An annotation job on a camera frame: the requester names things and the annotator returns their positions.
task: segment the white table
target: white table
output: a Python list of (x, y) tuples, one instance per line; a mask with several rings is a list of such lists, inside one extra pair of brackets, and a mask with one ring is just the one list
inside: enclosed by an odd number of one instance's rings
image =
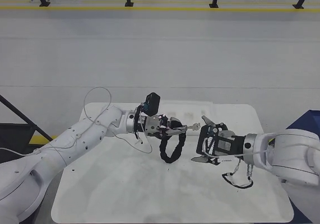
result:
[[(86, 105), (96, 115), (107, 103)], [(114, 104), (134, 109), (137, 104)], [(224, 122), (237, 135), (263, 133), (256, 111), (249, 105), (218, 105), (210, 102), (162, 101), (159, 114), (175, 116), (183, 124), (200, 122), (206, 115)], [(63, 172), (52, 208), (57, 223), (239, 223), (289, 222), (293, 209), (277, 178), (254, 168), (254, 186), (241, 190), (221, 174), (233, 171), (238, 160), (219, 166), (191, 161), (199, 132), (188, 132), (180, 159), (166, 164), (160, 158), (160, 141), (151, 138), (152, 154), (140, 153), (124, 141), (105, 138), (88, 154)], [(132, 144), (133, 134), (124, 134)], [(149, 150), (149, 145), (136, 146)], [(170, 155), (178, 142), (168, 143)], [(246, 182), (246, 165), (235, 177)]]

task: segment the black strap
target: black strap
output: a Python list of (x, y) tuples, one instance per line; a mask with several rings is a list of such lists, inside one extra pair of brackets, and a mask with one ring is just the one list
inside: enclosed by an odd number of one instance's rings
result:
[(182, 147), (184, 146), (184, 142), (186, 140), (186, 134), (185, 133), (179, 134), (178, 145), (176, 146), (175, 150), (173, 151), (171, 157), (168, 157), (166, 154), (166, 146), (167, 146), (167, 142), (170, 138), (171, 138), (171, 136), (163, 138), (161, 140), (161, 144), (160, 144), (161, 159), (163, 159), (167, 164), (172, 164), (174, 161), (176, 161), (176, 160), (178, 160), (178, 158), (180, 158), (181, 153), (182, 153)]
[(232, 175), (233, 175), (233, 174), (230, 172), (229, 175), (228, 175), (228, 173), (222, 174), (222, 177), (223, 177), (223, 179), (225, 179), (225, 181), (226, 181), (227, 183), (229, 183), (230, 185), (232, 185), (232, 186), (234, 186), (234, 187), (236, 187), (236, 188), (239, 188), (239, 189), (247, 189), (247, 188), (250, 188), (250, 187), (253, 186), (253, 180), (251, 179), (251, 177), (248, 177), (248, 180), (249, 180), (251, 183), (250, 183), (249, 185), (247, 185), (247, 186), (238, 186), (238, 185), (233, 184), (230, 180), (227, 179), (227, 176), (232, 176)]

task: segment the concrete floor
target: concrete floor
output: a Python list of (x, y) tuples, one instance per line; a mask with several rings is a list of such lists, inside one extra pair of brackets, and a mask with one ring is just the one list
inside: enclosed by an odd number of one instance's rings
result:
[[(250, 104), (275, 132), (320, 110), (320, 14), (0, 11), (0, 93), (46, 132), (94, 86), (114, 102)], [(19, 120), (0, 105), (0, 122)]]

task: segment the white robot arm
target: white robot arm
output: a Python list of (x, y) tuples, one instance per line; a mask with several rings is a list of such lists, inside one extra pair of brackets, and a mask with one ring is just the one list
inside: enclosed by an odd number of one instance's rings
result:
[[(146, 128), (146, 135), (155, 137), (186, 132), (186, 125), (164, 127), (162, 131), (153, 128), (162, 127), (160, 119), (153, 119), (159, 97), (152, 95), (150, 104), (149, 96), (136, 112), (108, 107), (96, 119), (85, 118), (69, 127), (32, 155), (0, 164), (0, 223), (17, 224), (31, 215), (55, 175), (97, 146), (104, 137), (141, 132)], [(140, 116), (140, 112), (147, 112), (148, 116)], [(313, 223), (320, 223), (320, 141), (317, 135), (303, 130), (285, 130), (220, 140), (231, 144), (220, 155), (243, 154), (240, 158), (247, 164), (278, 176), (294, 204)]]
[[(234, 155), (248, 167), (264, 169), (279, 178), (289, 198), (305, 216), (314, 224), (320, 224), (320, 140), (316, 134), (287, 129), (278, 133), (235, 136), (223, 123), (203, 119), (207, 125), (201, 129), (197, 146), (197, 152), (202, 149), (203, 156), (193, 161), (212, 162), (212, 158)], [(247, 175), (251, 181), (252, 171)]]
[(250, 134), (243, 153), (249, 154), (243, 156), (247, 164), (276, 175), (298, 209), (320, 224), (320, 140), (316, 134), (298, 129)]
[(160, 97), (151, 93), (135, 111), (110, 106), (99, 112), (97, 118), (88, 117), (69, 127), (32, 154), (0, 164), (0, 224), (19, 223), (28, 218), (43, 200), (51, 180), (105, 137), (143, 132), (144, 129), (149, 129), (148, 136), (185, 133), (186, 125), (167, 126), (163, 131), (157, 128), (160, 126), (160, 119), (156, 118), (159, 101)]

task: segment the yellow stripe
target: yellow stripe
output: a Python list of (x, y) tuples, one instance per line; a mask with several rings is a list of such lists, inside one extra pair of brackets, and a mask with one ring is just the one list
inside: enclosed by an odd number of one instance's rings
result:
[(122, 6), (0, 6), (0, 10), (133, 10), (133, 11), (217, 11), (217, 12), (310, 12), (320, 13), (320, 8), (179, 8), (179, 7), (122, 7)]
[(29, 144), (47, 144), (49, 140), (47, 140), (44, 136), (33, 136), (29, 142)]
[[(123, 3), (123, 0), (112, 0), (112, 1), (82, 1), (83, 4), (96, 4), (96, 3)], [(137, 1), (133, 0), (134, 3), (141, 3), (141, 4), (208, 4), (208, 1)], [(266, 5), (266, 4), (273, 4), (273, 5), (291, 5), (288, 2), (218, 2), (218, 5), (221, 4), (243, 4), (243, 5)], [(319, 5), (320, 2), (306, 2), (305, 5)]]

